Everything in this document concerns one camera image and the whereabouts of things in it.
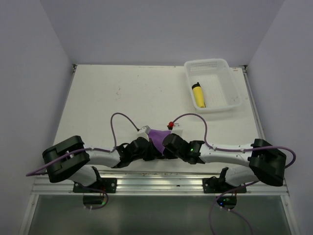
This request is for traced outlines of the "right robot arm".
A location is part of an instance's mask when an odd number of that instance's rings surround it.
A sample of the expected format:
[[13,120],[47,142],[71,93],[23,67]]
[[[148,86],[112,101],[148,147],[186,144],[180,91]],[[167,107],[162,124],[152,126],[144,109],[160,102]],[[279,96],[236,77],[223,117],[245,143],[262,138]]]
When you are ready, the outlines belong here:
[[226,149],[224,145],[211,147],[204,141],[187,142],[176,134],[169,134],[162,143],[165,152],[189,164],[224,163],[236,165],[221,172],[218,187],[229,192],[241,184],[260,181],[280,187],[283,185],[287,156],[262,139]]

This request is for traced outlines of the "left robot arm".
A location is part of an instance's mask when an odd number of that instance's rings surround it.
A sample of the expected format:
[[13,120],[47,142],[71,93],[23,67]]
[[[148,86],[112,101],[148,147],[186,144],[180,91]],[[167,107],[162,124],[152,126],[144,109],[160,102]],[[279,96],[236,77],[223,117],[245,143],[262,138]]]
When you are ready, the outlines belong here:
[[90,192],[97,192],[102,181],[95,165],[124,168],[136,160],[152,161],[161,154],[151,140],[143,137],[123,143],[110,152],[85,147],[80,136],[73,136],[46,149],[42,156],[50,182],[69,179],[84,185]]

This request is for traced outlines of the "purple grey towel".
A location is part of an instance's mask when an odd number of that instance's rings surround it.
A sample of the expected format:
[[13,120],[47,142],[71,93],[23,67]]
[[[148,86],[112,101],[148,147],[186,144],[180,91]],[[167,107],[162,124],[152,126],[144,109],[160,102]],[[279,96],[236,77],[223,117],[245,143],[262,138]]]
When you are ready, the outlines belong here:
[[148,145],[143,157],[144,161],[163,160],[167,159],[164,155],[165,147],[163,146],[164,139],[171,134],[170,130],[160,131],[147,129],[144,132],[148,137]]

